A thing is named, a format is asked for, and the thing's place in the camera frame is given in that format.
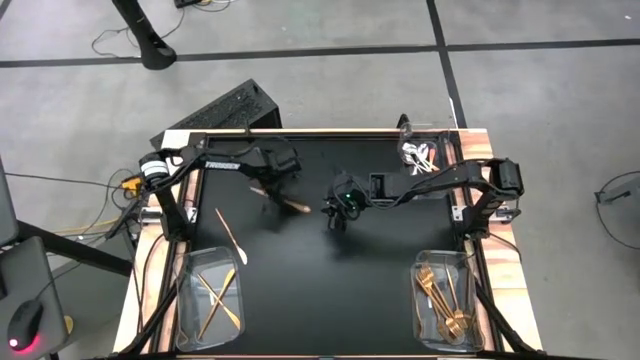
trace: black floor stripe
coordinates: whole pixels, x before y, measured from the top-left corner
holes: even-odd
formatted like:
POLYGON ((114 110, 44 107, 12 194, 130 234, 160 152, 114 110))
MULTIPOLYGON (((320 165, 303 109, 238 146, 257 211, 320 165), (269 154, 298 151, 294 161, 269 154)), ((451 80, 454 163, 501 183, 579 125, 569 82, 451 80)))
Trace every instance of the black floor stripe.
MULTIPOLYGON (((315 56, 345 56, 345 55, 380 55, 380 54, 413 54, 434 52, 435 45, 385 45, 363 47, 336 47, 292 50, 245 51, 209 54, 178 55, 179 62, 215 61, 215 60, 249 60, 272 58, 296 58, 315 56)), ((22 67, 56 67, 56 66, 86 66, 86 65, 114 65, 136 64, 139 58, 85 58, 85 59, 55 59, 55 60, 10 60, 0 61, 0 68, 22 67)))
POLYGON ((0 4, 0 20, 2 20, 4 13, 7 12, 7 8, 9 7, 9 4, 11 4, 11 0, 4 0, 2 4, 0 4))
POLYGON ((7 60, 0 61, 1 68, 59 67, 86 65, 138 64, 140 59, 86 58, 86 59, 49 59, 49 60, 7 60))
POLYGON ((436 38, 436 46, 438 46, 438 55, 440 56, 440 63, 442 64, 442 71, 444 72, 447 92, 449 93, 449 99, 451 99, 451 105, 453 107, 453 115, 455 116, 458 127, 466 128, 467 120, 464 117, 464 110, 462 110, 462 100, 460 100, 458 85, 453 75, 453 67, 451 66, 451 59, 449 58, 449 52, 444 41, 444 32, 442 30, 442 24, 440 23, 440 16, 438 16, 435 0, 427 0, 427 7, 429 8, 431 26, 433 26, 433 33, 436 38))
MULTIPOLYGON (((473 52, 473 51, 504 51, 504 50, 544 50, 544 49, 572 49, 596 48, 613 46, 637 46, 640 39, 611 39, 611 40, 573 40, 573 41, 544 41, 521 43, 493 43, 493 44, 456 44, 456 45, 381 45, 367 47, 335 47, 316 49, 292 50, 264 50, 241 51, 225 53, 203 53, 178 55, 178 61, 216 61, 216 60, 250 60, 277 59, 314 56, 343 56, 343 55, 382 55, 382 54, 411 54, 435 52, 473 52)), ((450 63, 448 54, 444 64, 450 63)), ((59 67, 59 66, 87 66, 87 65, 117 65, 138 64, 137 58, 70 58, 46 60, 0 60, 0 68, 28 68, 28 67, 59 67)))
POLYGON ((248 60, 313 56, 411 54, 436 51, 435 45, 384 45, 179 55, 178 61, 248 60))
POLYGON ((540 42, 494 43, 494 44, 460 44, 460 45, 447 45, 447 50, 449 52, 541 50, 541 49, 575 49, 575 48, 634 46, 634 45, 640 45, 640 39, 568 40, 568 41, 540 41, 540 42))

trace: gold utensil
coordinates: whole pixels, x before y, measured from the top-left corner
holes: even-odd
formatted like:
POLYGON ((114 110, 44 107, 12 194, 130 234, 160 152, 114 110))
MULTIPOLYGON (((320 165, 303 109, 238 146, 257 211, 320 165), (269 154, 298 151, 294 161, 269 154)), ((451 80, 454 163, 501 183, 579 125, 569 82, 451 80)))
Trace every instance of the gold utensil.
POLYGON ((444 341, 454 345, 457 342, 456 341, 457 339, 451 336, 452 333, 449 331, 449 329, 445 325, 443 318, 441 318, 440 315, 438 314, 438 311, 436 310, 435 306, 433 307, 433 312, 436 314, 436 329, 438 330, 438 334, 440 334, 440 336, 444 341))
POLYGON ((222 302, 222 299, 218 296, 218 294, 216 294, 216 292, 211 288, 211 285, 209 285, 207 280, 205 280, 202 277, 202 275, 198 274, 198 278, 200 279, 200 282, 202 283, 202 285, 204 285, 204 287, 206 287, 207 290, 209 290, 211 295, 213 295, 216 301, 220 303, 220 306, 222 306, 222 310, 224 310, 224 312, 226 312, 227 315, 229 315, 229 318, 231 319, 233 324, 236 326, 236 328, 240 330, 240 319, 236 316, 236 314, 234 314, 233 311, 229 310, 229 308, 222 302))
POLYGON ((224 297, 224 294, 227 292, 229 285, 233 282, 233 278, 236 275, 236 269, 231 269, 227 273, 227 277, 224 279, 224 284, 222 284, 222 290, 220 290, 220 297, 216 299, 216 302, 211 307, 211 311, 209 311, 209 316, 207 316, 207 320, 204 322, 202 329, 200 329, 200 333, 198 334, 198 340, 202 339, 204 332, 209 327, 211 320, 213 320, 213 315, 215 315, 216 310, 218 309, 218 305, 220 304, 220 299, 224 297))
POLYGON ((418 317, 418 339, 422 338, 422 331, 424 330, 424 325, 422 324, 422 317, 420 316, 420 306, 418 306, 418 297, 415 289, 415 285, 411 286, 413 293, 413 305, 416 307, 416 316, 418 317))
POLYGON ((247 253, 245 253, 244 250, 242 250, 242 248, 240 247, 240 245, 238 245, 236 238, 234 238, 233 234, 231 233, 231 229, 229 229, 229 225, 227 225, 227 222, 224 221, 224 218, 222 217, 222 214, 220 213, 220 210, 218 210, 218 208, 216 208, 216 213, 218 214, 218 218, 220 218, 220 222, 222 222, 222 225, 227 230, 227 234, 229 234, 231 241, 233 241, 233 245, 236 246, 236 250, 238 250, 238 255, 240 255, 240 260, 242 260, 243 264, 247 265, 247 260, 248 260, 247 253))
MULTIPOLYGON (((436 289, 439 296, 442 299, 445 299, 444 295, 442 295, 442 292, 438 288, 438 285, 435 283, 434 281, 435 275, 433 274, 433 271, 431 271, 431 268, 429 268, 428 265, 426 265, 425 267, 422 267, 418 272, 418 274, 420 276, 421 284, 424 287, 430 288, 431 286, 433 286, 436 289)), ((437 301, 432 301, 432 302, 436 305, 440 305, 437 301)), ((458 324, 458 322, 453 318, 453 312, 449 308, 449 305, 447 305, 446 300, 444 301, 444 305, 445 305, 444 308, 439 309, 439 311, 441 311, 442 316, 445 317, 445 324, 447 325, 447 327, 455 337, 462 337, 464 335, 464 330, 462 329, 460 324, 458 324)))
POLYGON ((431 289, 431 287, 428 285, 428 282, 422 281, 420 279, 420 275, 416 274, 416 280, 418 281, 418 284, 420 285, 420 287, 422 288, 422 290, 424 291, 424 293, 427 295, 427 297, 431 298, 431 302, 433 304, 437 304, 439 311, 443 311, 443 316, 447 316, 446 313, 446 306, 442 305, 440 303, 440 300, 435 296, 435 294, 433 293, 433 290, 431 289))
POLYGON ((449 288, 451 289, 451 297, 453 297, 453 303, 456 306, 455 311, 453 312, 453 318, 460 324, 462 329, 466 330, 469 326, 467 324, 467 320, 464 317, 464 313, 460 310, 460 305, 458 305, 458 299, 456 297, 456 289, 453 287, 453 279, 451 279, 451 274, 449 273, 449 266, 445 263, 444 269, 447 272, 447 279, 449 280, 449 288))
MULTIPOLYGON (((262 189, 254 188, 253 186, 250 186, 249 189, 251 189, 251 191, 253 191, 256 194, 260 194, 262 196, 268 196, 267 193, 262 189)), ((311 208, 308 207, 307 205, 299 204, 289 199, 283 199, 282 201, 301 213, 309 214, 311 212, 311 208)))
POLYGON ((425 265, 418 270, 418 275, 420 276, 420 281, 428 288, 435 289, 436 292, 433 293, 433 298, 440 302, 442 307, 446 310, 443 314, 445 316, 453 317, 453 311, 449 308, 447 304, 447 298, 444 297, 440 288, 436 284, 436 276, 428 265, 425 265))
MULTIPOLYGON (((471 301, 475 301, 475 299, 471 299, 471 286, 473 286, 473 279, 475 279, 475 275, 473 275, 473 271, 471 271, 471 267, 467 268, 467 279, 469 279, 469 283, 467 284, 467 304, 469 304, 469 311, 474 311, 475 306, 472 305, 471 301)), ((474 316, 471 313, 464 313, 464 319, 467 323, 467 328, 471 328, 474 322, 474 316)))

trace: red light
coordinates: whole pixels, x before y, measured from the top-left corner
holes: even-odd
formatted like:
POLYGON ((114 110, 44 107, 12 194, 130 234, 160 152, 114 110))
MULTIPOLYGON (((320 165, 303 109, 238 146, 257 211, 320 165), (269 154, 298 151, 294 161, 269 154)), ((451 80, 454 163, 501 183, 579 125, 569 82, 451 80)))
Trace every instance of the red light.
POLYGON ((14 354, 20 354, 20 355, 23 355, 23 354, 30 354, 30 353, 32 353, 33 351, 35 351, 35 350, 38 348, 38 345, 40 345, 40 341, 41 341, 41 339, 40 339, 40 334, 38 334, 38 335, 36 335, 36 337, 33 339, 33 342, 31 343, 31 345, 29 345, 26 349, 23 349, 23 350, 14 350, 13 352, 14 352, 14 354))

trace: white label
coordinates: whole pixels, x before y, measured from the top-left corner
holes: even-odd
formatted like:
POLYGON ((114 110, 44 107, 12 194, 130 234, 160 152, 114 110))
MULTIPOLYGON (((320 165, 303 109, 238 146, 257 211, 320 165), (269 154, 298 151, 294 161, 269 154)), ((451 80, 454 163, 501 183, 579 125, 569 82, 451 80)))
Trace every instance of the white label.
POLYGON ((238 170, 240 164, 237 163, 222 163, 217 161, 207 161, 205 164, 207 169, 220 169, 220 170, 238 170))

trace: gray floor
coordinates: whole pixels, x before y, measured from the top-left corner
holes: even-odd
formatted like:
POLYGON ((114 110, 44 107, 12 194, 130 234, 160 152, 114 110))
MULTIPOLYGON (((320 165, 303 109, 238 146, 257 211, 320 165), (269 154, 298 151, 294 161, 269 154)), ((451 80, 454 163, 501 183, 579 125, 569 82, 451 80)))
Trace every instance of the gray floor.
MULTIPOLYGON (((161 34, 180 19, 170 0, 141 3, 161 34)), ((437 6, 449 44, 640 37, 640 3, 631 0, 437 6)), ((0 61, 94 57, 91 40, 123 26, 109 1, 13 0, 0 20, 0 61)), ((238 0, 217 14, 188 9, 167 41, 182 54, 435 44, 423 0, 238 0)), ((98 47, 136 54, 124 34, 98 47)), ((640 48, 450 57, 469 127, 488 128, 495 154, 522 164, 527 192, 515 232, 545 349, 636 359, 640 254, 606 237, 593 192, 638 169, 640 48)), ((286 127, 389 127, 401 112, 433 127, 453 125, 437 53, 180 62, 162 72, 137 64, 0 69, 0 153, 8 171, 104 182, 118 168, 134 168, 151 136, 248 78, 280 105, 286 127)), ((19 217, 52 230, 90 222, 104 200, 101 189, 86 186, 14 178, 10 186, 19 217)), ((640 246, 629 215, 637 211, 623 200, 603 216, 640 246)), ((103 218, 116 213, 109 208, 103 218)), ((63 263, 53 259, 54 267, 63 263)), ((80 269, 70 284, 95 283, 80 269)), ((62 358, 110 352, 126 282, 109 275, 100 285, 92 291, 104 296, 67 295, 70 312, 87 313, 81 303, 109 310, 78 315, 92 331, 62 358)))

